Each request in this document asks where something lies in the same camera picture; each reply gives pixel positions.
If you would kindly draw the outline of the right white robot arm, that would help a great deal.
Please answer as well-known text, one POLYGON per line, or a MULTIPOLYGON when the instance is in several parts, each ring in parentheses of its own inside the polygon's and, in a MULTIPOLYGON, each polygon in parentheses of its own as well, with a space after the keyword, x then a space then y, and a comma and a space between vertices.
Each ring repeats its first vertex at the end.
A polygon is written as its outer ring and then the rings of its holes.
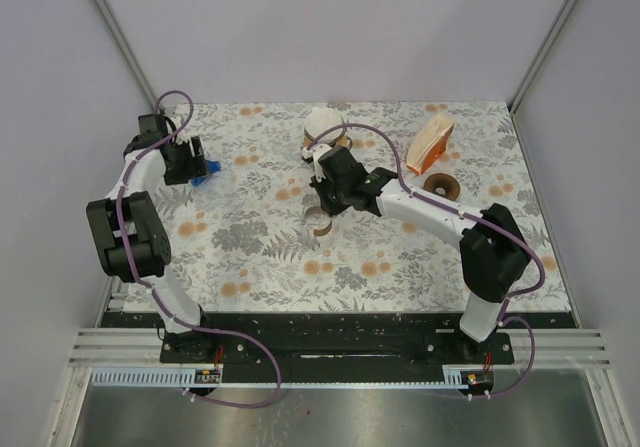
POLYGON ((304 148, 302 158, 314 166, 310 186, 326 214, 337 216, 352 208, 408 222, 456 248, 469 297, 455 350, 469 363, 486 356, 507 293, 532 257, 510 211, 500 204, 466 210, 437 195, 412 192, 397 173, 384 168, 368 172, 342 146, 304 148))

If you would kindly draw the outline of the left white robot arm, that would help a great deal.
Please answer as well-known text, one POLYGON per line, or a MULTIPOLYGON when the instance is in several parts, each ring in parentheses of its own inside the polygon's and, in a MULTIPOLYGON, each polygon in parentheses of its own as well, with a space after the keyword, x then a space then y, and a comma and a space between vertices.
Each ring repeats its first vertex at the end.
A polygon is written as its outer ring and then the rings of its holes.
POLYGON ((94 245, 108 276, 147 290, 164 324, 166 353, 205 362, 214 356, 217 339, 198 328, 204 312, 171 270, 170 240, 152 193, 164 185, 197 185, 219 165, 209 165, 197 136, 176 141, 175 124, 163 113, 142 115, 138 124, 118 182, 86 207, 94 245))

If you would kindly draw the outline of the white paper coffee filter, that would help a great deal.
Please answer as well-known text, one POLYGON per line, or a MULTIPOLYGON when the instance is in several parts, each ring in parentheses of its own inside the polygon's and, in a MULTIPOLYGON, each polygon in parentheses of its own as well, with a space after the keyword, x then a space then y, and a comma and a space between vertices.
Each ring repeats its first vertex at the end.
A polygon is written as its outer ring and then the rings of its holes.
POLYGON ((311 142, 329 128, 342 123, 341 116, 333 108, 313 107, 304 122, 305 138, 311 142))

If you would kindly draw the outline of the paper coffee filter pack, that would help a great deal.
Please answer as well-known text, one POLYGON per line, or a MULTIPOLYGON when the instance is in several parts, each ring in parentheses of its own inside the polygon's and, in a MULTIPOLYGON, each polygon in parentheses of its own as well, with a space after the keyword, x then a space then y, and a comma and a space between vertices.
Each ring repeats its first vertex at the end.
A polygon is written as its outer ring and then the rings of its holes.
POLYGON ((455 124, 448 114, 438 113, 422 127, 406 155, 406 165, 411 172, 422 175, 438 160, 446 151, 455 124))

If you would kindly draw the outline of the glass coffee server carafe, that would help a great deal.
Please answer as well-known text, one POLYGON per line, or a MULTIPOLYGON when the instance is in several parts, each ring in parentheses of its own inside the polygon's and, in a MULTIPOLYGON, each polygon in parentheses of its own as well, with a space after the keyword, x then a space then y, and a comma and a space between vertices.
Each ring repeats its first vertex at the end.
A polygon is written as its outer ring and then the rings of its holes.
POLYGON ((352 139, 347 136, 347 135, 342 135, 340 138, 338 138, 334 143, 333 146, 334 147, 345 147, 347 149, 351 149, 353 145, 353 141, 352 139))

